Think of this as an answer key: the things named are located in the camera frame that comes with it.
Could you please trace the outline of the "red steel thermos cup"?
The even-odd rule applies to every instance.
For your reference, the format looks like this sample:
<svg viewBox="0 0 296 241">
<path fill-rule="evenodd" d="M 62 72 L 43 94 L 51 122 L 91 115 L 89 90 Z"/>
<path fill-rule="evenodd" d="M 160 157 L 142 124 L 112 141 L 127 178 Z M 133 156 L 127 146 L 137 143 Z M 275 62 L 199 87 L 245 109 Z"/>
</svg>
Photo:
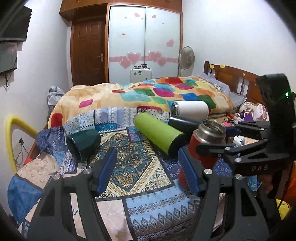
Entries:
<svg viewBox="0 0 296 241">
<path fill-rule="evenodd" d="M 204 193 L 211 182 L 220 185 L 220 177 L 214 173 L 213 167 L 223 152 L 225 137 L 225 126 L 205 120 L 193 131 L 189 146 L 178 151 L 180 182 L 196 196 Z"/>
</svg>

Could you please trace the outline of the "grey pillow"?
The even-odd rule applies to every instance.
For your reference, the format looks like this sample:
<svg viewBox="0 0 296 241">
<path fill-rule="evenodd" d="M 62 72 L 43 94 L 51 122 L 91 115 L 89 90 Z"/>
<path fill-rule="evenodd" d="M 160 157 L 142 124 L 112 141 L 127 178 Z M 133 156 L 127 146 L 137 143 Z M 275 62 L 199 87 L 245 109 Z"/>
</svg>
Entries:
<svg viewBox="0 0 296 241">
<path fill-rule="evenodd" d="M 206 74 L 206 73 L 202 73 L 199 74 L 198 77 L 208 81 L 209 83 L 211 83 L 214 87 L 216 87 L 218 90 L 220 90 L 222 93 L 224 93 L 225 95 L 229 96 L 232 103 L 234 104 L 234 108 L 238 108 L 240 107 L 242 104 L 244 104 L 244 102 L 246 102 L 247 98 L 244 95 L 240 95 L 236 92 L 232 92 L 230 90 L 230 87 L 228 84 L 225 84 L 223 82 L 221 82 L 220 80 L 216 79 L 214 74 Z"/>
</svg>

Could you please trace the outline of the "black tumbler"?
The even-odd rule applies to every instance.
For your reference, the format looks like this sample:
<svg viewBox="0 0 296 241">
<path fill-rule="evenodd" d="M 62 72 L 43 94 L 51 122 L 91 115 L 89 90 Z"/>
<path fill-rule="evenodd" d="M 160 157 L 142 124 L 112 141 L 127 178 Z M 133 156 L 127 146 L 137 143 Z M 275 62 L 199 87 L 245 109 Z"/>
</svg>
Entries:
<svg viewBox="0 0 296 241">
<path fill-rule="evenodd" d="M 202 123 L 200 120 L 191 120 L 178 115 L 172 115 L 169 118 L 168 125 L 184 133 L 187 137 L 191 137 L 192 133 L 198 129 Z"/>
</svg>

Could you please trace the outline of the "wooden headboard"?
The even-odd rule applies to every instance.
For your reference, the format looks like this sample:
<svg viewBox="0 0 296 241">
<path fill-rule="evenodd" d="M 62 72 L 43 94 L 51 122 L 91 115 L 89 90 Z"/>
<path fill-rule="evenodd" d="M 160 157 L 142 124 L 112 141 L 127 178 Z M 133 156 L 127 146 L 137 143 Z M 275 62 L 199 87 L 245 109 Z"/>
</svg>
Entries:
<svg viewBox="0 0 296 241">
<path fill-rule="evenodd" d="M 229 86 L 231 92 L 246 96 L 247 101 L 265 105 L 256 83 L 258 75 L 226 65 L 211 64 L 209 61 L 204 62 L 204 73 L 214 74 L 216 79 Z"/>
</svg>

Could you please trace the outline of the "lime green tumbler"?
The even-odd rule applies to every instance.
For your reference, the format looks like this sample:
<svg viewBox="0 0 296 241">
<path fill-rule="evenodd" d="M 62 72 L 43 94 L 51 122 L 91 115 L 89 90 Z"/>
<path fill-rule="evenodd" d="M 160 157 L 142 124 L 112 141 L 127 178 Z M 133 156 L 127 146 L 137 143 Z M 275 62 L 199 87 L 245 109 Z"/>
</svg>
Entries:
<svg viewBox="0 0 296 241">
<path fill-rule="evenodd" d="M 187 144 L 186 135 L 148 113 L 138 113 L 134 126 L 168 156 L 177 156 L 178 150 Z"/>
</svg>

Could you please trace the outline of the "white tumbler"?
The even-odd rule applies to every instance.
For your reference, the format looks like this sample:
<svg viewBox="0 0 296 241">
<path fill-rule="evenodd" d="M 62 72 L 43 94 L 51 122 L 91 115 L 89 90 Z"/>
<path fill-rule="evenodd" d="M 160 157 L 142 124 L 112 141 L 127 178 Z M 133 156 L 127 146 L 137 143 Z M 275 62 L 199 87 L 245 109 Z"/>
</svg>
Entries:
<svg viewBox="0 0 296 241">
<path fill-rule="evenodd" d="M 190 116 L 209 114 L 209 108 L 206 102 L 199 100 L 174 101 L 171 104 L 171 114 Z"/>
</svg>

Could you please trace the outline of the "dark green mug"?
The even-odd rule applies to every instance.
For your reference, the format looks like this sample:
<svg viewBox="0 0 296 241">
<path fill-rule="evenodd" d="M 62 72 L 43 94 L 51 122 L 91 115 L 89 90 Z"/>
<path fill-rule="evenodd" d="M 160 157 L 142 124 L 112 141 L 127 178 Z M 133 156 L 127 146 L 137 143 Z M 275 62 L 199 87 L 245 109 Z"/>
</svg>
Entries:
<svg viewBox="0 0 296 241">
<path fill-rule="evenodd" d="M 101 143 L 101 135 L 96 129 L 84 130 L 66 137 L 67 147 L 78 162 L 87 161 Z"/>
</svg>

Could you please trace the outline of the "blue patterned bed sheet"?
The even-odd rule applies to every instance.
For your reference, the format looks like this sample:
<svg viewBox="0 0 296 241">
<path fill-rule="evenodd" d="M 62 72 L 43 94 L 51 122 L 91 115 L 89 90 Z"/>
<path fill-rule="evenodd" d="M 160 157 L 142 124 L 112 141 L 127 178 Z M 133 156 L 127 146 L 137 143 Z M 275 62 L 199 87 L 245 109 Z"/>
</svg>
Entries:
<svg viewBox="0 0 296 241">
<path fill-rule="evenodd" d="M 36 206 L 54 174 L 75 176 L 102 159 L 110 147 L 117 163 L 96 204 L 112 240 L 188 240 L 200 199 L 178 181 L 180 166 L 133 124 L 141 108 L 103 108 L 79 114 L 66 124 L 39 132 L 39 156 L 23 166 L 8 186 L 8 203 L 26 235 Z M 84 162 L 66 146 L 69 134 L 96 129 L 101 144 Z"/>
</svg>

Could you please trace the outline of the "colourful patchwork blanket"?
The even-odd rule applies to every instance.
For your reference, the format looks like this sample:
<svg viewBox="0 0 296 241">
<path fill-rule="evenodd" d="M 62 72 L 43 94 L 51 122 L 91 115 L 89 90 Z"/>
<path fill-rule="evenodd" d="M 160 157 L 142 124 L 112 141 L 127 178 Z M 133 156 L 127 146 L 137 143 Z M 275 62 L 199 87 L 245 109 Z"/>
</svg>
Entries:
<svg viewBox="0 0 296 241">
<path fill-rule="evenodd" d="M 178 100 L 204 101 L 210 114 L 235 108 L 227 94 L 197 76 L 162 77 L 128 85 L 76 85 L 58 101 L 48 127 L 64 126 L 70 118 L 99 108 L 141 107 L 170 111 L 171 104 Z"/>
</svg>

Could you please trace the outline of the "standing electric fan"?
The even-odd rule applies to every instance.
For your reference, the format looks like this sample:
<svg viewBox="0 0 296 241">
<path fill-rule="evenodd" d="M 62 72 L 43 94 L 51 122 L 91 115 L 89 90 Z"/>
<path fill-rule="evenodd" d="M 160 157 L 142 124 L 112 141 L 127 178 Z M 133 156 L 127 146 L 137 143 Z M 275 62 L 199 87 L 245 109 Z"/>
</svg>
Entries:
<svg viewBox="0 0 296 241">
<path fill-rule="evenodd" d="M 178 76 L 181 76 L 182 70 L 189 69 L 195 62 L 195 53 L 189 46 L 184 47 L 178 56 Z"/>
</svg>

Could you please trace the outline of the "white small cabinet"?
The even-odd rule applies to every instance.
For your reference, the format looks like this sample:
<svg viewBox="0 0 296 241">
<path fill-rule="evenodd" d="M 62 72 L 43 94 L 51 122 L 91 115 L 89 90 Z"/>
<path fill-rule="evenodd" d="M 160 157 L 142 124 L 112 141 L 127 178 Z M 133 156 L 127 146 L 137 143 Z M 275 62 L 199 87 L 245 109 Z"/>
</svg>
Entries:
<svg viewBox="0 0 296 241">
<path fill-rule="evenodd" d="M 130 83 L 143 82 L 152 79 L 152 69 L 147 64 L 134 66 L 130 71 Z"/>
</svg>

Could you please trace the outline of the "grey clothes pile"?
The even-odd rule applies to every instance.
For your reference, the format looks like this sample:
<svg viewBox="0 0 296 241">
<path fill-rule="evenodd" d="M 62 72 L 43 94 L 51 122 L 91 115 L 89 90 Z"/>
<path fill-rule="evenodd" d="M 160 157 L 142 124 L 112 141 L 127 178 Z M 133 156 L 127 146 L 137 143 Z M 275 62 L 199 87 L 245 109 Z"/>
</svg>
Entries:
<svg viewBox="0 0 296 241">
<path fill-rule="evenodd" d="M 56 106 L 64 94 L 65 92 L 61 88 L 57 86 L 51 86 L 47 93 L 47 104 L 49 106 Z"/>
</svg>

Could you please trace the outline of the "frosted glass wardrobe doors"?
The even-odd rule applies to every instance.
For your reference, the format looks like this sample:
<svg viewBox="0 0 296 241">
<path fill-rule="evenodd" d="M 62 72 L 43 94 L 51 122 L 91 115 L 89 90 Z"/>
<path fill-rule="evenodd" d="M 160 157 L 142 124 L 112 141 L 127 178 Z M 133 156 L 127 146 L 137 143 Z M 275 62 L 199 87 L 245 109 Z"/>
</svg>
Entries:
<svg viewBox="0 0 296 241">
<path fill-rule="evenodd" d="M 134 66 L 147 64 L 152 79 L 177 76 L 181 15 L 162 9 L 113 5 L 109 10 L 109 83 L 130 83 Z"/>
</svg>

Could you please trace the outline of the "brown wooden door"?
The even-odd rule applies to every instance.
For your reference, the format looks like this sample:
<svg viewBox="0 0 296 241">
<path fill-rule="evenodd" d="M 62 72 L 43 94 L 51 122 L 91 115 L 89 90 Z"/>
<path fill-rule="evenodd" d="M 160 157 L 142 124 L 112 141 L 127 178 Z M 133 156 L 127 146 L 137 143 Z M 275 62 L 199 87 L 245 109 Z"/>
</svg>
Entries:
<svg viewBox="0 0 296 241">
<path fill-rule="evenodd" d="M 71 73 L 73 85 L 105 82 L 105 19 L 74 21 L 71 28 Z"/>
</svg>

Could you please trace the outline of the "wall mounted black television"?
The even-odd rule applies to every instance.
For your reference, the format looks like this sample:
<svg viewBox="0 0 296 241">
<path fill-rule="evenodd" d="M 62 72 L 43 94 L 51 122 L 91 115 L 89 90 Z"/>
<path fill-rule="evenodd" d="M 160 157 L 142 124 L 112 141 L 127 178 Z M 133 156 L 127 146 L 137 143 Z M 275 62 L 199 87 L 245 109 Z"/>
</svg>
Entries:
<svg viewBox="0 0 296 241">
<path fill-rule="evenodd" d="M 1 74 L 17 69 L 18 44 L 27 40 L 32 11 L 22 7 L 1 36 Z"/>
</svg>

